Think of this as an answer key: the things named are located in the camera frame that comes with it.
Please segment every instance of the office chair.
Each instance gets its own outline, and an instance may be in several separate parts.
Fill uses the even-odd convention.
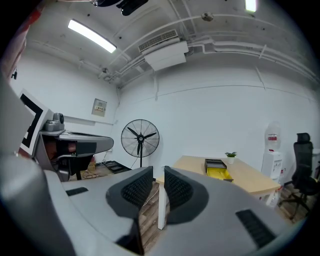
[[[299,190],[300,196],[296,195],[298,192],[293,192],[288,199],[284,199],[278,204],[281,206],[284,202],[296,203],[294,214],[289,218],[290,220],[293,220],[300,205],[307,210],[305,215],[307,216],[310,212],[309,207],[306,205],[307,196],[313,196],[320,191],[320,183],[310,177],[312,173],[312,151],[314,148],[310,141],[310,135],[306,132],[297,133],[297,137],[297,142],[293,144],[296,169],[292,176],[292,184],[295,189]]]

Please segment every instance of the fan stand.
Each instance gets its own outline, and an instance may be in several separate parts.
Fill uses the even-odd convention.
[[[143,148],[144,144],[141,143],[141,151],[140,151],[140,167],[142,167],[142,148]]]

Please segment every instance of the black fan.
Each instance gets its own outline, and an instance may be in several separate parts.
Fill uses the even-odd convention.
[[[159,145],[159,132],[153,123],[137,119],[128,123],[121,134],[121,144],[124,150],[133,157],[142,158],[151,155]]]

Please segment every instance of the box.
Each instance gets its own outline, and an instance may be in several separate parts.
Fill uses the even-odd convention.
[[[219,180],[233,182],[233,178],[227,170],[227,166],[220,159],[206,159],[204,161],[205,173],[207,176]]]

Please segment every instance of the light wood desk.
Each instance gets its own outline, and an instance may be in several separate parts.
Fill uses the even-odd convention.
[[[257,198],[268,196],[267,201],[272,199],[274,191],[279,189],[280,184],[274,182],[271,178],[263,175],[260,171],[236,158],[233,164],[229,164],[226,158],[196,157],[183,155],[173,168],[183,169],[186,171],[206,175],[205,159],[221,159],[228,172],[233,178],[233,183],[246,190]],[[156,179],[159,183],[159,212],[158,212],[158,229],[163,229],[165,225],[167,194],[164,188],[165,176]]]

